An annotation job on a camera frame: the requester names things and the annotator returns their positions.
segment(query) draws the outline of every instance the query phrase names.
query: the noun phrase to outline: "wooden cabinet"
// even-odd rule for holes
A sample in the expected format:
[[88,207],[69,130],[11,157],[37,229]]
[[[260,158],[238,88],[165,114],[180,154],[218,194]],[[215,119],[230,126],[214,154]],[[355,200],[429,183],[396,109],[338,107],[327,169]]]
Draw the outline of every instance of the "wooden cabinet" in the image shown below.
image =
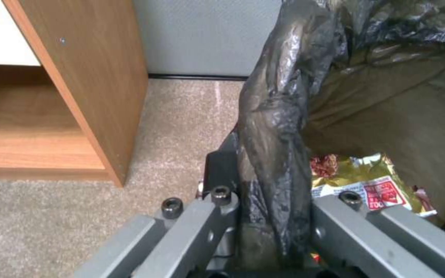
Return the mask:
[[0,178],[121,186],[147,88],[131,1],[3,3],[32,51],[0,34]]

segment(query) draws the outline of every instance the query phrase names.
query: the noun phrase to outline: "colorful packaging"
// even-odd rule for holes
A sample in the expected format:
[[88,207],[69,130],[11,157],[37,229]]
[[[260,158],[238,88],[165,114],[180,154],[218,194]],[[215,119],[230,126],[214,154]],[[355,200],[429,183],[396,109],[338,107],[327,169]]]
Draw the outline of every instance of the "colorful packaging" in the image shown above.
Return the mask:
[[422,188],[406,186],[384,154],[364,158],[335,154],[311,159],[312,197],[357,192],[370,210],[402,205],[422,217],[436,214]]

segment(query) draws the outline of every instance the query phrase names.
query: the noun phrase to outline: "metal bar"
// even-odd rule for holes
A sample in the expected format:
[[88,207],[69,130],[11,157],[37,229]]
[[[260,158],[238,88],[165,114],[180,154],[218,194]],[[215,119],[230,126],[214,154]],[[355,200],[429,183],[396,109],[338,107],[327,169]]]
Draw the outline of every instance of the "metal bar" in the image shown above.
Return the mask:
[[135,216],[108,239],[99,252],[74,273],[74,277],[129,277],[165,232],[162,221],[141,215]]
[[351,264],[369,277],[440,277],[335,196],[315,199],[312,245],[332,266]]
[[370,213],[367,220],[445,277],[444,231],[401,206]]
[[149,74],[149,78],[154,78],[154,79],[189,79],[189,80],[246,81],[248,79],[248,76],[150,73]]
[[190,271],[205,270],[227,225],[219,207],[207,201],[192,201],[135,270],[134,278],[185,278]]

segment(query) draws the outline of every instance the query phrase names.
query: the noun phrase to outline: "hex socket bolt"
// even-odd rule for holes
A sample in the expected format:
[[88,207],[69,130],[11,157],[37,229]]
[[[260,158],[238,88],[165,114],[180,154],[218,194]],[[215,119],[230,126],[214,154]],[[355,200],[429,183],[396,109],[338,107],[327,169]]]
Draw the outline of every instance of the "hex socket bolt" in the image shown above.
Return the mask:
[[168,198],[162,202],[161,212],[166,219],[176,219],[183,212],[183,201],[177,197]]
[[225,185],[216,186],[211,190],[211,201],[216,206],[225,206],[231,203],[231,190]]
[[358,211],[363,203],[360,194],[349,190],[339,193],[339,200],[343,201],[355,211]]

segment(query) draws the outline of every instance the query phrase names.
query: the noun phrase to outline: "trash bag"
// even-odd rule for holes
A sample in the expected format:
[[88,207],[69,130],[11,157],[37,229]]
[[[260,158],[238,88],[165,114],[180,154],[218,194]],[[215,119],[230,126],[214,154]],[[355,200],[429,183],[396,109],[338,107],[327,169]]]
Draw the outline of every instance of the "trash bag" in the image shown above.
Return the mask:
[[285,0],[240,93],[243,268],[309,257],[311,154],[386,153],[445,218],[445,0]]

